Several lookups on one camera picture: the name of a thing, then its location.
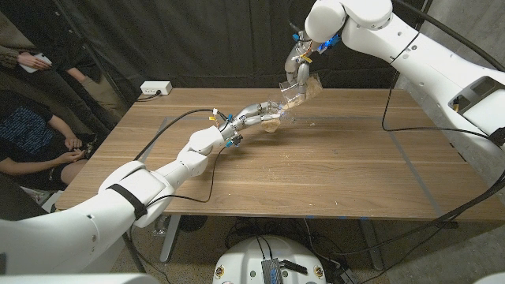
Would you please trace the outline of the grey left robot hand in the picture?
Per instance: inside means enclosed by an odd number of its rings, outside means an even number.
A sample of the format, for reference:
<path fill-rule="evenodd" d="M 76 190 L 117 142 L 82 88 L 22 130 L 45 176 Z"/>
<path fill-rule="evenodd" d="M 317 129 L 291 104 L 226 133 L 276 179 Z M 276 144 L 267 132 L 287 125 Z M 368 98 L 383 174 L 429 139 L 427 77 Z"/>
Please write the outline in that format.
<path fill-rule="evenodd" d="M 280 117 L 283 112 L 281 106 L 272 101 L 255 103 L 242 109 L 228 122 L 221 125 L 219 131 L 225 140 L 256 124 L 260 124 L 264 131 L 274 133 L 280 126 Z"/>

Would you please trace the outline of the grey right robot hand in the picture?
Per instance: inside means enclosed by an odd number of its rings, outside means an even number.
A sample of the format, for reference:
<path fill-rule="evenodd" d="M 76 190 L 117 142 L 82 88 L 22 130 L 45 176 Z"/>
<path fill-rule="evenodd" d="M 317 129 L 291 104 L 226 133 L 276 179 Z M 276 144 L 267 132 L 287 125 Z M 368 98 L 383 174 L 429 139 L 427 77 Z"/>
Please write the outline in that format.
<path fill-rule="evenodd" d="M 312 53 L 312 40 L 306 31 L 297 34 L 297 42 L 289 53 L 284 69 L 290 86 L 297 85 L 298 92 L 305 94 L 309 78 L 309 56 Z"/>

